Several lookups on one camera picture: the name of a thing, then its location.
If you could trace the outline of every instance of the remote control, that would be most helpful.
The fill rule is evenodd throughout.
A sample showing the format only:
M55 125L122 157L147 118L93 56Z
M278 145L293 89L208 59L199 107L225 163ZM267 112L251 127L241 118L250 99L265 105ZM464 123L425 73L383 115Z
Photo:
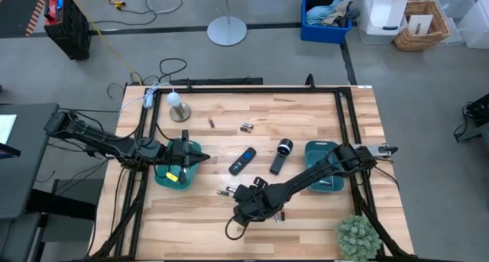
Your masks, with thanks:
M251 159L253 159L254 155L257 154L257 151L253 147L249 147L230 167L229 172L232 175L238 175L248 163L250 163Z

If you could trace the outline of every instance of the blue bin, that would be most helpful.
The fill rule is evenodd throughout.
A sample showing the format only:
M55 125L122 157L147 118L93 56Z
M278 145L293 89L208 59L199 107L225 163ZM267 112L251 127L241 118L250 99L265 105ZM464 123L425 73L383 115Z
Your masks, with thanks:
M331 44L342 44L345 35L351 30L351 21L347 27L318 26L306 24L306 2L303 0L302 15L300 22L300 39L307 41L326 42Z

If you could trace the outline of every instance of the gray floor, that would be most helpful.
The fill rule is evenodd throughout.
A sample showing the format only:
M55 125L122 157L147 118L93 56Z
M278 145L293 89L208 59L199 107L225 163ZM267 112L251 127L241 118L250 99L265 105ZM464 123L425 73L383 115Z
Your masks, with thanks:
M171 7L174 2L154 1L158 8ZM247 23L298 22L300 1L231 0L231 6ZM141 22L110 8L106 0L80 2L95 20ZM142 10L143 0L126 2ZM184 2L179 11L145 27L202 26L223 14L222 0ZM117 24L101 27L126 28ZM263 76L266 84L302 84L307 73L312 73L317 83L348 83L339 46L302 42L298 29L251 30L235 47L211 44L205 32L107 39L143 76L158 74L160 59L182 57L189 66L174 79ZM461 107L487 94L489 51L443 47L402 53L392 45L361 44L356 28L347 41L358 83L374 86L387 139L400 148L394 166L416 253L428 258L486 261L487 147L477 140L457 144L452 132L461 122ZM0 74L0 83L7 89L0 102L58 102L71 108L117 109L121 95L114 89L111 100L105 87L128 81L128 71L98 37L92 40L90 59L81 63L69 61L47 38L0 40ZM92 115L107 129L115 128L116 116ZM82 154L49 149L39 179L53 170L56 178L69 179L95 163ZM94 178L103 176L101 170ZM47 256L49 260L76 258L85 247L86 242L53 244Z

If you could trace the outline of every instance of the succulent plant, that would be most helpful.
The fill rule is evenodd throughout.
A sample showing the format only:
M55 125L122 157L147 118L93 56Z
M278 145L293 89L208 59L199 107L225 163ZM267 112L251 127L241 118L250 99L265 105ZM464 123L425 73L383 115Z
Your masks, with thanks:
M375 258L382 240L372 224L363 216L352 215L336 226L337 240L342 256L355 262Z

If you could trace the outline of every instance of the wooden table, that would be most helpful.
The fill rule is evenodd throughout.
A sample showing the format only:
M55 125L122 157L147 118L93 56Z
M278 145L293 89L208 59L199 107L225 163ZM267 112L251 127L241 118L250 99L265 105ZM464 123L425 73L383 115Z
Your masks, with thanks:
M351 88L361 138L364 144L385 143L381 118L373 89ZM144 88L128 87L123 104L142 96ZM269 183L280 183L305 170L304 147L311 140L342 142L333 94L182 94L182 101L192 108L192 116L184 123L170 120L169 106L162 98L158 123L168 137L178 137L189 129L190 139L202 145L211 159L199 166L191 188L180 192L154 182L150 171L144 214L138 240L137 259L335 259L340 258L336 244L336 224L354 214L348 180L341 192L318 194L308 189L296 194L285 205L286 221L269 219L251 223L246 235L238 241L226 238L226 222L236 205L231 197L216 195L217 189L250 185L256 176ZM349 123L346 102L343 102ZM133 102L121 113L116 134L126 135L138 125L141 101ZM145 132L149 130L151 110ZM209 127L212 117L215 129ZM252 133L239 131L243 121L252 123ZM353 139L348 126L350 139ZM294 143L292 154L279 176L269 173L278 142L289 138ZM158 133L156 138L166 143ZM247 147L257 156L238 176L228 168ZM379 167L393 175L392 166ZM115 188L121 167L108 165L98 208L96 236L92 253L108 238L114 210ZM115 223L121 213L127 182L123 174L118 191ZM408 253L413 252L400 195L393 181L372 170L371 184L381 223L392 238ZM230 235L241 232L237 224ZM123 254L128 252L132 224L125 235Z

